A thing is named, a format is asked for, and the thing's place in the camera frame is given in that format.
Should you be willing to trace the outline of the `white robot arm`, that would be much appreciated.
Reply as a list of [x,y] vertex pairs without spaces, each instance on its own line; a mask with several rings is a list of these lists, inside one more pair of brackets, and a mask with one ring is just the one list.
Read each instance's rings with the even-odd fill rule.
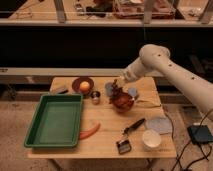
[[121,85],[135,82],[153,70],[160,72],[201,112],[213,112],[213,84],[175,64],[166,47],[144,45],[138,58],[122,71],[118,80]]

